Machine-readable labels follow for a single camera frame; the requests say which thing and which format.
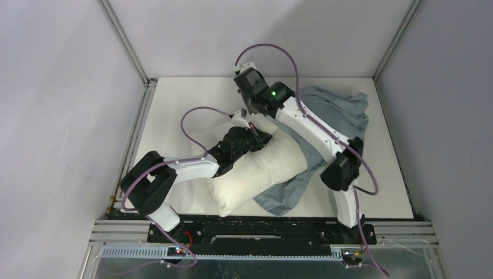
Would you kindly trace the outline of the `white pillow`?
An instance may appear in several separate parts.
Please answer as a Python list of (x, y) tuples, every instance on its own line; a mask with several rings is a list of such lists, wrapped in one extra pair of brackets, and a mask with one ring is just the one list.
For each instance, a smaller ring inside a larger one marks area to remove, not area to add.
[(277, 120), (262, 115), (247, 120), (270, 134), (271, 140), (261, 150), (241, 156), (226, 174), (206, 179), (209, 193), (221, 217), (248, 202), (274, 216), (285, 216), (298, 205), (310, 181), (310, 150)]

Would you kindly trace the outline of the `grey-blue pillowcase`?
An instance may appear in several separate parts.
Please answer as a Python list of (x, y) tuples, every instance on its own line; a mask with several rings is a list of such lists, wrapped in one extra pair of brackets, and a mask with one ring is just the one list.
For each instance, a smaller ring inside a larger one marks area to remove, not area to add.
[[(301, 99), (308, 109), (341, 134), (350, 139), (359, 137), (364, 140), (369, 123), (369, 117), (366, 114), (369, 101), (364, 92), (351, 95), (311, 85), (301, 88)], [(260, 207), (280, 217), (296, 207), (315, 172), (325, 165), (325, 161), (310, 143), (278, 120), (269, 116), (254, 115), (252, 121), (262, 131), (271, 135), (275, 131), (288, 134), (297, 142), (305, 156), (306, 167), (303, 172), (289, 180), (272, 185), (254, 197), (254, 201)]]

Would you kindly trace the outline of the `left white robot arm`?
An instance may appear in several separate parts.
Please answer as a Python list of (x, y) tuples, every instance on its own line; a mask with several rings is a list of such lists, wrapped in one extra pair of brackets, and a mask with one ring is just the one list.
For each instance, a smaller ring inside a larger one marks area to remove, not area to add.
[(161, 228), (168, 241), (177, 242), (183, 237), (184, 227), (166, 202), (172, 186), (197, 178), (220, 177), (246, 154), (264, 148), (271, 138), (253, 122), (244, 121), (236, 123), (221, 141), (199, 156), (165, 159), (157, 151), (150, 151), (120, 180), (124, 193), (121, 209), (146, 217)]

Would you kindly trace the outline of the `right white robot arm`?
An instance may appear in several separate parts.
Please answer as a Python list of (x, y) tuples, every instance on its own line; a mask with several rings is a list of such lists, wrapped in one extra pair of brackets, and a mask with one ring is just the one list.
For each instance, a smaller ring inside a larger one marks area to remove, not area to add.
[(354, 186), (359, 178), (363, 141), (339, 133), (316, 116), (282, 82), (268, 84), (251, 62), (234, 66), (234, 82), (247, 109), (283, 123), (306, 140), (327, 162), (320, 179), (332, 190), (340, 223), (338, 235), (346, 243), (355, 242), (362, 234)]

